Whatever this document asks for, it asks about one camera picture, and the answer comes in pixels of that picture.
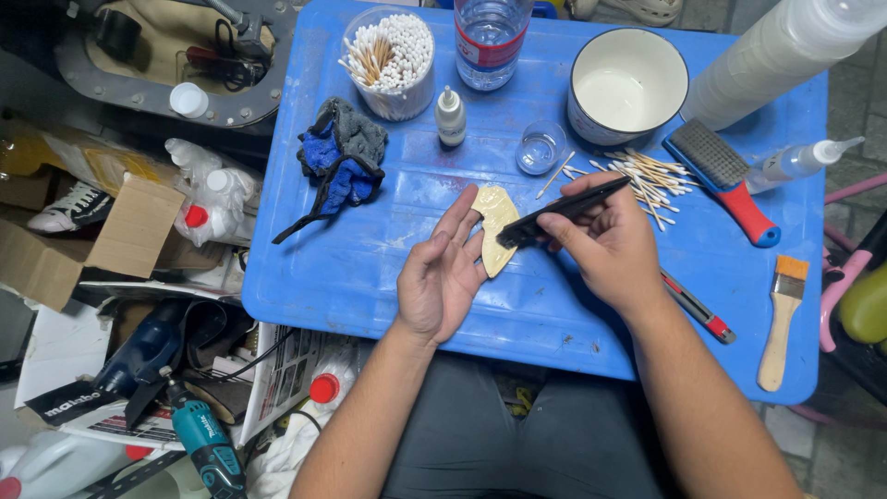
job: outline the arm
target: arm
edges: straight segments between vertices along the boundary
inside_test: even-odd
[[[379,497],[428,364],[487,278],[475,265],[483,230],[468,239],[480,219],[476,196],[477,186],[466,187],[431,239],[410,250],[397,277],[397,317],[305,457],[290,499]]]
[[[617,176],[585,175],[561,193],[578,194]],[[668,296],[653,231],[632,191],[622,189],[573,221],[546,213],[538,223],[554,238],[549,249],[566,249],[589,289],[632,332],[660,441],[687,494],[800,499],[773,438]]]

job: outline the black and white shoe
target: black and white shoe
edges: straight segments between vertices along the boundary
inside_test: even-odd
[[[41,234],[72,232],[107,218],[113,204],[108,193],[78,181],[65,197],[31,218],[27,228]]]

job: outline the gray pants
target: gray pants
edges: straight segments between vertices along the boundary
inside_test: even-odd
[[[554,371],[518,421],[482,359],[438,352],[382,496],[536,495],[679,496],[640,385]]]

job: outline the red label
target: red label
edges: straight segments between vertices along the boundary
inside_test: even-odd
[[[481,45],[468,38],[456,23],[456,50],[471,64],[479,67],[504,66],[517,55],[523,45],[523,36],[527,34],[527,26],[514,39],[501,45]]]

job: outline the cordless drill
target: cordless drill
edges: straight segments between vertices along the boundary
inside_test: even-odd
[[[169,366],[161,368],[161,376],[169,378],[171,373]],[[246,470],[209,405],[184,383],[171,378],[167,396],[172,406],[172,428],[213,499],[246,499]]]

